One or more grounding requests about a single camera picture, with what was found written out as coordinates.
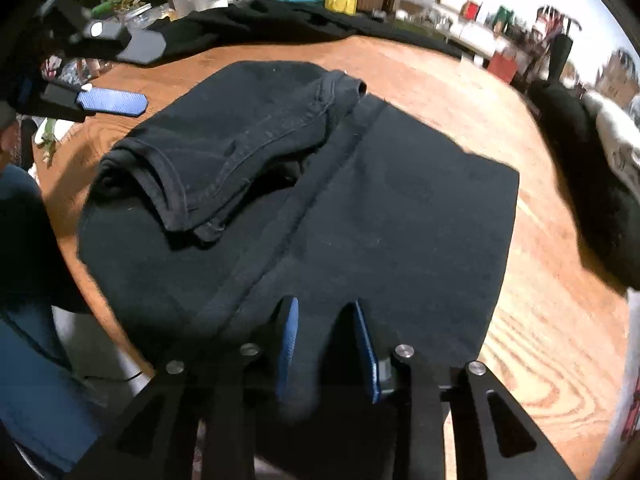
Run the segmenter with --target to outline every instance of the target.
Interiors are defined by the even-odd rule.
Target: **plant pot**
[[[205,10],[207,8],[207,0],[174,0],[174,9],[178,18],[183,18],[194,10]]]

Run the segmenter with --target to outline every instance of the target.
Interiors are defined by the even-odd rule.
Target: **person's hand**
[[[10,150],[15,145],[18,137],[18,121],[0,131],[0,172],[4,170],[6,165],[11,161]]]

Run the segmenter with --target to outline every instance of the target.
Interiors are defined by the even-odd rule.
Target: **blue jeans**
[[[0,173],[0,419],[23,449],[69,471],[102,432],[74,380],[51,305],[88,312],[23,170]]]

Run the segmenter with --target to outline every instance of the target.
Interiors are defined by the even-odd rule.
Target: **wooden tabletop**
[[[96,164],[137,123],[210,74],[245,59],[308,60],[344,70],[465,150],[520,172],[506,275],[480,358],[577,477],[587,478],[622,380],[628,329],[622,289],[580,243],[562,180],[520,95],[471,63],[436,52],[360,37],[315,45],[233,46],[152,69],[119,66],[98,79],[98,86],[145,93],[148,111],[137,119],[98,115],[74,126],[50,168],[38,150],[35,156],[62,253],[111,338],[150,370],[76,255],[76,223]]]

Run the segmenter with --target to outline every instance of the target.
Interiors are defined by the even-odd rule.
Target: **black cloth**
[[[278,2],[242,1],[224,9],[192,12],[181,20],[155,22],[166,49],[160,63],[192,56],[215,46],[238,43],[319,43],[359,34],[437,50],[457,59],[462,51],[450,44],[408,30],[393,28],[364,16],[348,16],[321,6]]]
[[[572,201],[587,245],[623,285],[640,287],[640,205],[610,170],[595,120],[559,82],[536,81],[528,91],[540,129]]]
[[[313,408],[357,297],[436,362],[478,355],[518,174],[364,92],[309,63],[235,63],[103,158],[79,256],[146,358],[179,337],[245,342],[286,294],[300,300],[291,417]]]

